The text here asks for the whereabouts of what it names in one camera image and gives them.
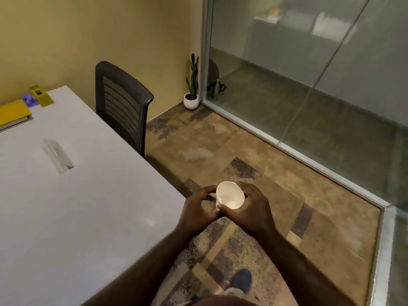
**mesh chair back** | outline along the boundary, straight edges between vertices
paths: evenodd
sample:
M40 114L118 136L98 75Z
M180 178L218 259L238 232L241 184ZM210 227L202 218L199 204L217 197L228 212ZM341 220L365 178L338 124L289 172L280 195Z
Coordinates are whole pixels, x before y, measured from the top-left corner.
M96 113L144 157L147 107L153 94L107 61L96 65L95 92Z

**forearm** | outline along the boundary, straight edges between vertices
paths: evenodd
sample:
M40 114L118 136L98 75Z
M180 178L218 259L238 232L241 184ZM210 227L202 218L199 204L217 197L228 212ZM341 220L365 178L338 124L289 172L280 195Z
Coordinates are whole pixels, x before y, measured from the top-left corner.
M134 265L83 306L150 305L189 238L172 231Z
M257 240L278 268L299 306L354 306L347 295L278 232Z

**yellow notebook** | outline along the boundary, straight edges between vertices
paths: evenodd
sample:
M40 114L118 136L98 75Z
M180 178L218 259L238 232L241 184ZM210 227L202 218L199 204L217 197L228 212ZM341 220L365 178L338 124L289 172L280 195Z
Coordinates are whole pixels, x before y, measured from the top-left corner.
M0 131L28 120L30 110L23 100L17 100L0 106Z

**potted plant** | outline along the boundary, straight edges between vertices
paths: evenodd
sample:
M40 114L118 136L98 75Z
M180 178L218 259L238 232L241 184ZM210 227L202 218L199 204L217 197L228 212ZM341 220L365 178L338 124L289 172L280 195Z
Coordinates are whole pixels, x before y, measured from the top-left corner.
M191 78L190 81L188 81L188 78L186 77L186 82L188 89L190 90L189 93L186 93L184 96L184 106L187 109L196 109L198 107L198 104L200 101L198 100L198 56L197 59L195 59L194 54L191 54L191 60L190 66L191 66Z

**white table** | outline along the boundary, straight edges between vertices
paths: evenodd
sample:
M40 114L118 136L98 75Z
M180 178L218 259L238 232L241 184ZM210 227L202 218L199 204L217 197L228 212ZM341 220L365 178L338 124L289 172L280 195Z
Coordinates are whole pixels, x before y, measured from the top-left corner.
M0 305L79 305L170 232L184 198L68 87L0 133ZM55 139L75 167L58 174Z

